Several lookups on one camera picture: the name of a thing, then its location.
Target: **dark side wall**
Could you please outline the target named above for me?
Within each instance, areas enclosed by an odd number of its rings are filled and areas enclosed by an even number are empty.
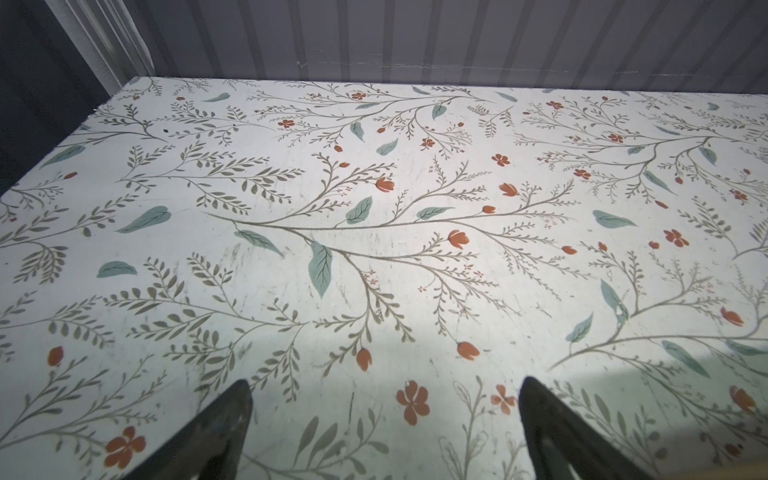
[[[766,0],[125,0],[158,74],[768,92]]]
[[[0,193],[108,98],[44,0],[0,0]]]

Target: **orange flower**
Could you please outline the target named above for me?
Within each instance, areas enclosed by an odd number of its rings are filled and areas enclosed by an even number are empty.
[[[408,382],[405,392],[402,390],[397,391],[396,398],[398,403],[406,408],[403,417],[405,417],[406,422],[410,425],[416,425],[416,420],[419,418],[416,414],[419,414],[422,417],[429,415],[429,405],[427,405],[428,396],[429,392],[427,392],[427,389],[419,387],[413,380]]]
[[[384,193],[395,190],[395,182],[387,180],[386,177],[381,177],[376,181],[376,188]]]
[[[122,437],[116,437],[107,444],[107,453],[112,455],[107,455],[107,458],[104,459],[105,467],[117,465],[122,470],[131,462],[134,452],[139,453],[144,450],[144,447],[147,446],[147,441],[144,437],[134,438],[134,435],[136,435],[136,429],[128,427],[123,430]]]
[[[739,447],[735,446],[733,443],[725,444],[725,451],[734,457],[741,455],[741,449],[739,449]]]
[[[502,192],[505,192],[504,193],[505,197],[514,197],[515,195],[518,194],[518,189],[515,188],[514,185],[502,184],[502,185],[499,185],[498,187],[502,190]]]
[[[664,233],[667,235],[667,241],[674,243],[680,248],[682,248],[683,245],[690,245],[688,240],[683,238],[683,234],[677,230],[672,230],[671,232],[669,230],[665,230]]]
[[[476,349],[474,345],[472,345],[470,342],[461,342],[459,343],[458,347],[456,347],[456,351],[459,355],[463,356],[467,360],[475,361],[475,356],[480,355],[480,350]]]
[[[494,157],[491,157],[491,160],[496,162],[499,167],[504,167],[505,165],[509,165],[509,160],[507,159],[506,155],[496,154]]]
[[[59,363],[61,363],[61,359],[64,358],[64,349],[60,346],[57,346],[54,349],[51,349],[50,352],[48,352],[48,364],[50,366],[57,366]]]
[[[450,242],[451,245],[458,248],[459,250],[464,250],[464,247],[462,247],[462,245],[466,245],[467,243],[469,243],[469,238],[467,238],[466,233],[460,232],[458,230],[453,230],[451,233],[448,234],[448,242]]]
[[[371,352],[369,352],[367,349],[360,349],[360,351],[357,353],[357,364],[360,365],[360,368],[363,370],[363,372],[368,371],[368,366],[373,364],[373,358],[371,358]]]
[[[743,194],[738,190],[731,190],[730,192],[733,194],[736,200],[740,200],[742,204],[746,202],[746,194]]]
[[[744,321],[741,319],[738,313],[731,312],[729,310],[725,310],[725,307],[722,307],[720,309],[720,315],[723,316],[724,319],[728,320],[735,326],[744,326]]]
[[[752,397],[750,397],[749,393],[744,392],[744,389],[740,389],[736,386],[731,386],[730,398],[733,400],[733,403],[737,404],[739,408],[742,409],[744,412],[747,412],[749,414],[754,414],[752,409],[755,408],[755,401]]]
[[[491,395],[491,403],[493,405],[501,405],[502,413],[504,415],[509,415],[509,407],[517,405],[518,400],[513,396],[507,396],[507,387],[503,385],[497,385],[496,391],[498,392],[498,395]]]

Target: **white floral tabletop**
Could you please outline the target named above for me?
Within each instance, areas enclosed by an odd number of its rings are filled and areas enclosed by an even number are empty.
[[[533,478],[528,375],[654,476],[764,457],[767,136],[759,95],[137,78],[0,200],[3,476],[122,475],[240,378],[239,478]]]

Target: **floral patterned surface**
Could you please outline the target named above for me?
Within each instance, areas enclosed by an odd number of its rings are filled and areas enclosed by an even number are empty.
[[[241,478],[764,457],[764,96],[140,78],[0,201],[0,461],[113,478],[227,385]],[[30,462],[52,458],[53,462]]]

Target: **dark stripe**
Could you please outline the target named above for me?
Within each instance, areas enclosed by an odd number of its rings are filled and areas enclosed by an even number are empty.
[[[301,12],[298,0],[288,0],[290,27],[293,30],[293,47],[296,49],[296,61],[299,66],[299,79],[309,80],[310,70],[306,67],[306,49],[304,48],[304,30],[301,26]]]
[[[339,62],[341,80],[349,81],[349,12],[346,0],[336,0],[336,14],[339,17]]]
[[[168,71],[158,72],[158,74],[165,74],[168,76],[179,75],[180,72],[176,66],[176,62],[174,61],[174,56],[170,54],[168,44],[165,42],[165,38],[163,37],[163,33],[160,31],[160,27],[157,26],[157,22],[154,20],[152,11],[149,9],[149,5],[147,5],[147,0],[135,1],[136,8],[139,9],[144,23],[147,24],[149,33],[152,35],[152,40],[154,40],[154,44],[157,46],[157,50],[160,51],[160,56],[163,58],[163,63],[165,63],[166,68],[168,68]]]
[[[395,0],[384,0],[384,52],[382,52],[382,81],[392,75],[392,43],[395,41]]]
[[[35,94],[27,89],[27,85],[21,79],[11,73],[8,65],[0,58],[0,79],[5,81],[11,90],[21,98],[29,111],[43,124],[44,127],[54,136],[63,138],[69,134],[66,128],[61,126],[56,118],[45,109],[42,103],[36,98]]]
[[[733,30],[739,22],[741,22],[741,19],[744,18],[744,15],[746,15],[746,12],[752,7],[754,2],[755,0],[749,0],[741,6],[739,11],[733,16],[732,19],[730,19],[728,25],[726,25],[723,31],[717,36],[717,38],[712,41],[710,47],[699,57],[699,60],[696,62],[696,64],[691,67],[687,73],[687,76],[680,82],[675,90],[683,90],[685,86],[688,85],[690,79],[693,78],[699,69],[704,65],[704,63],[710,59],[712,53],[715,51],[715,49],[720,47],[720,44],[723,43],[723,40],[725,40],[725,37],[728,36],[730,31]]]
[[[712,1],[713,0],[707,0],[706,2],[699,5],[699,8],[694,13],[694,16],[688,20],[685,28],[683,28],[677,38],[675,38],[675,41],[672,43],[672,46],[669,48],[669,50],[667,50],[667,53],[664,54],[654,70],[650,73],[650,75],[648,75],[648,78],[645,79],[645,83],[643,83],[643,86],[640,87],[641,90],[647,90],[650,88],[650,84],[654,83],[656,76],[659,75],[662,70],[664,70],[664,68],[667,66],[667,63],[669,63],[669,60],[672,59],[672,56],[675,54],[677,49],[680,48],[685,39],[688,38],[688,35],[690,35],[696,25],[699,24],[699,20],[701,20],[704,12],[710,7],[710,5],[712,5]]]
[[[432,11],[429,14],[429,29],[427,30],[427,46],[424,50],[424,63],[422,68],[422,83],[429,83],[429,75],[432,73],[432,63],[435,57],[435,44],[437,43],[437,30],[440,26],[440,11],[442,0],[432,0]]]
[[[256,76],[259,79],[264,79],[266,78],[264,59],[261,57],[259,35],[256,34],[256,26],[253,24],[250,3],[248,0],[237,0],[237,6],[240,8],[240,17],[243,18],[243,28],[245,29],[245,36],[248,38],[250,57],[253,59],[253,66],[256,68]]]
[[[565,38],[565,34],[568,32],[568,28],[571,27],[571,22],[576,15],[576,11],[578,10],[579,2],[580,0],[571,0],[571,3],[568,4],[568,10],[565,11],[565,16],[563,16],[563,19],[560,22],[558,33],[555,34],[552,45],[549,47],[547,58],[544,59],[544,64],[541,66],[541,70],[538,72],[538,78],[536,78],[536,87],[541,87],[544,85],[544,80],[547,78],[549,69],[552,67],[554,57],[557,56],[558,51],[560,50],[560,45],[563,43],[563,38]]]
[[[752,93],[750,90],[755,88],[755,85],[757,85],[757,82],[759,82],[761,78],[765,77],[766,74],[768,74],[768,65],[766,65],[766,67],[763,70],[761,70],[759,74],[755,75],[755,78],[753,78],[750,83],[746,84],[746,87],[744,87],[741,93],[743,94]]]
[[[592,61],[598,55],[598,50],[600,50],[600,47],[603,45],[603,41],[605,40],[605,37],[607,37],[608,32],[611,30],[611,27],[614,26],[616,17],[619,15],[621,8],[624,6],[624,2],[625,0],[616,0],[616,3],[614,3],[614,6],[611,7],[611,11],[608,12],[608,16],[605,17],[605,21],[603,22],[603,25],[600,27],[598,36],[594,38],[594,41],[592,42],[592,46],[589,48],[589,51],[587,52],[587,56],[584,57],[584,61],[581,63],[581,67],[579,67],[578,69],[576,78],[574,78],[573,83],[571,83],[571,88],[579,88],[579,86],[581,85],[581,81],[584,80],[584,76],[587,74],[587,71],[592,65]]]
[[[520,48],[520,42],[523,39],[525,27],[528,26],[528,19],[531,17],[534,3],[534,0],[525,0],[525,3],[523,4],[523,10],[520,12],[520,18],[518,18],[518,25],[515,27],[515,34],[512,36],[512,40],[509,42],[509,50],[507,50],[507,57],[504,59],[502,72],[498,74],[497,86],[499,87],[504,87],[507,84],[509,71],[512,68],[512,65],[515,63],[515,57],[518,54],[518,48]]]
[[[38,19],[34,16],[34,14],[30,12],[29,8],[27,8],[27,5],[25,5],[24,2],[20,2],[19,0],[15,0],[13,3],[16,6],[18,12],[22,15],[22,17],[24,17],[24,21],[31,30],[32,34],[35,36],[35,38],[38,39],[38,41],[41,43],[43,48],[45,48],[51,58],[53,58],[54,63],[64,72],[65,76],[74,86],[76,92],[78,92],[83,100],[88,103],[90,108],[94,107],[96,104],[99,104],[100,102],[94,98],[94,96],[91,94],[91,90],[85,86],[85,83],[83,83],[80,77],[74,72],[72,66],[70,66],[67,59],[64,58],[64,55],[61,53],[61,51],[59,51],[54,46],[53,41],[46,34],[45,28],[43,28],[40,22],[38,22]]]
[[[614,89],[614,87],[616,86],[616,83],[619,81],[619,78],[621,78],[621,75],[623,75],[624,71],[627,70],[627,67],[629,66],[629,64],[632,63],[632,59],[637,54],[637,51],[640,50],[640,48],[643,46],[643,43],[645,43],[645,40],[648,38],[650,31],[653,30],[654,25],[656,25],[656,22],[658,21],[659,17],[661,16],[662,13],[664,13],[664,9],[669,4],[670,4],[670,0],[661,0],[656,5],[656,8],[654,8],[654,11],[650,14],[650,17],[648,18],[648,20],[646,20],[645,25],[643,25],[643,29],[640,30],[640,33],[637,34],[637,37],[635,37],[634,42],[632,42],[632,46],[629,48],[629,51],[627,52],[627,54],[624,56],[624,59],[621,60],[621,63],[616,69],[614,76],[611,77],[611,81],[608,82],[606,89],[608,90]]]
[[[462,70],[462,79],[459,83],[466,85],[469,83],[469,74],[472,72],[472,64],[475,63],[475,53],[478,50],[480,34],[482,33],[482,24],[485,23],[485,14],[488,13],[488,4],[491,0],[480,0],[478,10],[475,13],[475,24],[472,26],[472,33],[469,35],[469,45],[467,45],[467,56],[464,58],[464,70]]]
[[[205,55],[208,57],[208,63],[210,63],[210,68],[214,73],[214,77],[222,78],[224,72],[221,70],[219,56],[216,55],[214,41],[210,38],[210,32],[208,31],[208,26],[205,25],[205,18],[203,18],[203,12],[200,10],[200,5],[197,3],[197,0],[187,0],[187,7],[192,14],[194,26],[197,28],[197,34],[200,36],[200,41],[203,43],[203,50],[205,50]]]
[[[730,67],[728,67],[723,74],[720,76],[720,78],[717,79],[714,85],[709,89],[709,91],[719,91],[720,87],[723,86],[723,83],[725,80],[728,79],[728,77],[733,73],[734,70],[738,68],[739,65],[741,65],[741,62],[743,62],[747,56],[749,56],[750,53],[752,53],[752,50],[757,48],[757,45],[760,44],[760,42],[763,41],[763,39],[768,35],[768,27],[763,28],[763,31],[760,32],[760,35],[757,35],[757,38],[752,40],[752,43],[750,43],[750,46],[745,48],[739,57],[733,61],[732,64],[730,64]]]

